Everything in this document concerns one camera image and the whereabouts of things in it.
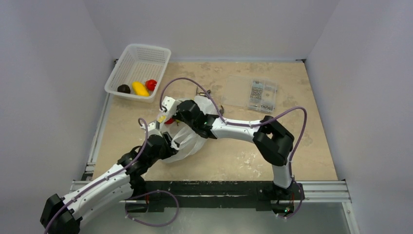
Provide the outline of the white plastic shopping bag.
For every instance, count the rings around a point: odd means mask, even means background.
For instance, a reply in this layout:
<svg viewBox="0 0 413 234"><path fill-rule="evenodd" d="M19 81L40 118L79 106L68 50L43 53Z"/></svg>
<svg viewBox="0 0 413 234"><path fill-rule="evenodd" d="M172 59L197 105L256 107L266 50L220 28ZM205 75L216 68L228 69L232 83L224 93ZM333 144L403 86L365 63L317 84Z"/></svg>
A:
<svg viewBox="0 0 413 234"><path fill-rule="evenodd" d="M217 114L215 106L207 97L195 96L193 100L204 114ZM178 152L167 159L162 159L162 162L173 163L197 153L207 139L200 137L183 122L175 121L171 124L166 124L166 116L165 112L160 111L156 120L160 123L160 131L169 133L173 142L175 142L175 146L178 147Z"/></svg>

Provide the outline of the red fake fruit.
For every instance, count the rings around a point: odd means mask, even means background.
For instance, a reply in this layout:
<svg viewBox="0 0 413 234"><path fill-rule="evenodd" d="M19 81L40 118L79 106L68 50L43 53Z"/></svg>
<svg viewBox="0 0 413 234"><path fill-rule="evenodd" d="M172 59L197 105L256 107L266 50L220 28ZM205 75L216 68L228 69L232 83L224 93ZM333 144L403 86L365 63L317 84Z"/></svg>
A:
<svg viewBox="0 0 413 234"><path fill-rule="evenodd" d="M145 82L145 87L151 92L155 90L156 86L157 86L157 81L154 79L149 79Z"/></svg>

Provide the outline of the yellow fake fruit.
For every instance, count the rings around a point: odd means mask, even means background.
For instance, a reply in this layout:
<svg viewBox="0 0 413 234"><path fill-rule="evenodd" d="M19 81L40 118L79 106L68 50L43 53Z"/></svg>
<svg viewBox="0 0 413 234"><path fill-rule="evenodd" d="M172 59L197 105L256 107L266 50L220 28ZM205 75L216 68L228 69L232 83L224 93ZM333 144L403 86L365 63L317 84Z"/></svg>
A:
<svg viewBox="0 0 413 234"><path fill-rule="evenodd" d="M150 93L146 86L138 81L134 81L132 84L132 89L137 96L149 97Z"/></svg>

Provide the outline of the dark brown fake fruit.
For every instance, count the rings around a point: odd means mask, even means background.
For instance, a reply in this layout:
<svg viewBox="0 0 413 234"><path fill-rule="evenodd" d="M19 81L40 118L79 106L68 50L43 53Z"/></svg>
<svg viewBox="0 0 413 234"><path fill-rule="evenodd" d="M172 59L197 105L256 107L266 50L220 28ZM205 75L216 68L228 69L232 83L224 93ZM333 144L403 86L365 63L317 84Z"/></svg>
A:
<svg viewBox="0 0 413 234"><path fill-rule="evenodd" d="M130 87L129 87L127 84L122 84L122 85L118 86L117 92L125 93L125 94L130 94L130 93L131 93L131 89L130 89Z"/></svg>

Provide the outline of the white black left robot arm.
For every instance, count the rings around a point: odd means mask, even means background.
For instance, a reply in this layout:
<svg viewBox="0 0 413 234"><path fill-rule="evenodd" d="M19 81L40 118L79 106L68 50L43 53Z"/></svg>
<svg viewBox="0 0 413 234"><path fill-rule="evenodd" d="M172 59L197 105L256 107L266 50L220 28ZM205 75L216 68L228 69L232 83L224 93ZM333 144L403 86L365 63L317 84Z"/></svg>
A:
<svg viewBox="0 0 413 234"><path fill-rule="evenodd" d="M121 200L140 199L146 183L142 174L158 160L177 154L167 132L150 135L145 147L124 154L105 174L63 197L45 203L40 222L49 234L77 234L88 222Z"/></svg>

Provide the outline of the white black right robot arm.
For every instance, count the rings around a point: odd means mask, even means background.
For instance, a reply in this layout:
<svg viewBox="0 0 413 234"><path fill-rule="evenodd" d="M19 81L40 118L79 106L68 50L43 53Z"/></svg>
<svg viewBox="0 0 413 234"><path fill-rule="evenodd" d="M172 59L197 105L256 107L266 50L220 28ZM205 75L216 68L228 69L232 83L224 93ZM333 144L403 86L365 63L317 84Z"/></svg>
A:
<svg viewBox="0 0 413 234"><path fill-rule="evenodd" d="M193 100L177 105L173 119L185 123L202 138L230 138L253 143L262 157L272 165L274 194L286 198L293 191L288 162L293 152L294 136L275 118L243 121L205 114Z"/></svg>

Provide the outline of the grey metal clamp lever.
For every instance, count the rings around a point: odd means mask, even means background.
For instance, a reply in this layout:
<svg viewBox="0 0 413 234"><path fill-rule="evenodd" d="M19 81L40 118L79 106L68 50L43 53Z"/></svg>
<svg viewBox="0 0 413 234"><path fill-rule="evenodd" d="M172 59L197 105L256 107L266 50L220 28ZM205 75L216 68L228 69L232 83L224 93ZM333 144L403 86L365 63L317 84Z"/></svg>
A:
<svg viewBox="0 0 413 234"><path fill-rule="evenodd" d="M207 96L210 95L210 94L211 94L211 90L210 90L210 89L204 90L204 89L201 89L200 87L196 87L196 95L197 95L197 96L207 97Z"/></svg>

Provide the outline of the white plastic perforated basket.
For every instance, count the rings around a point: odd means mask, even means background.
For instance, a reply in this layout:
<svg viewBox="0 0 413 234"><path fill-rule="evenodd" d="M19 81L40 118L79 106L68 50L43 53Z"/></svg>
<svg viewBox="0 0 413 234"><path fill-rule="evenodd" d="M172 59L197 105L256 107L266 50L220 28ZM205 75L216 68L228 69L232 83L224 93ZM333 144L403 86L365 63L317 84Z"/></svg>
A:
<svg viewBox="0 0 413 234"><path fill-rule="evenodd" d="M104 86L105 91L124 99L154 102L170 56L171 50L168 48L145 44L128 45L116 62ZM131 90L130 94L117 91L120 85L125 84L132 88L134 81L145 84L150 79L157 81L157 85L153 91L149 91L150 95L147 97L136 95L134 90Z"/></svg>

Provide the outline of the clear plastic screw organizer box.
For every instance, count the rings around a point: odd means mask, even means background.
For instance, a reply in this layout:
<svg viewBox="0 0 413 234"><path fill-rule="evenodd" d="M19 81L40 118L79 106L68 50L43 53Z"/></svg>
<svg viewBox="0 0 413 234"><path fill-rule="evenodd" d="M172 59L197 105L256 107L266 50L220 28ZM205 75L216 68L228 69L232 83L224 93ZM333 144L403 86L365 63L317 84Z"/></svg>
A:
<svg viewBox="0 0 413 234"><path fill-rule="evenodd" d="M263 77L230 75L227 78L222 104L271 114L276 109L278 84Z"/></svg>

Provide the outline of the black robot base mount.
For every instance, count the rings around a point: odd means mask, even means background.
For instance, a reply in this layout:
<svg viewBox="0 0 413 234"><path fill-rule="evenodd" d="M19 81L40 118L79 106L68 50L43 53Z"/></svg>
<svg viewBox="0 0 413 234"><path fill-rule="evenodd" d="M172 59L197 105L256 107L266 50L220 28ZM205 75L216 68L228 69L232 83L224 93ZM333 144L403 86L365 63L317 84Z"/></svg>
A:
<svg viewBox="0 0 413 234"><path fill-rule="evenodd" d="M300 183L283 189L272 181L147 181L125 202L129 213L166 208L254 209L289 216L305 199Z"/></svg>

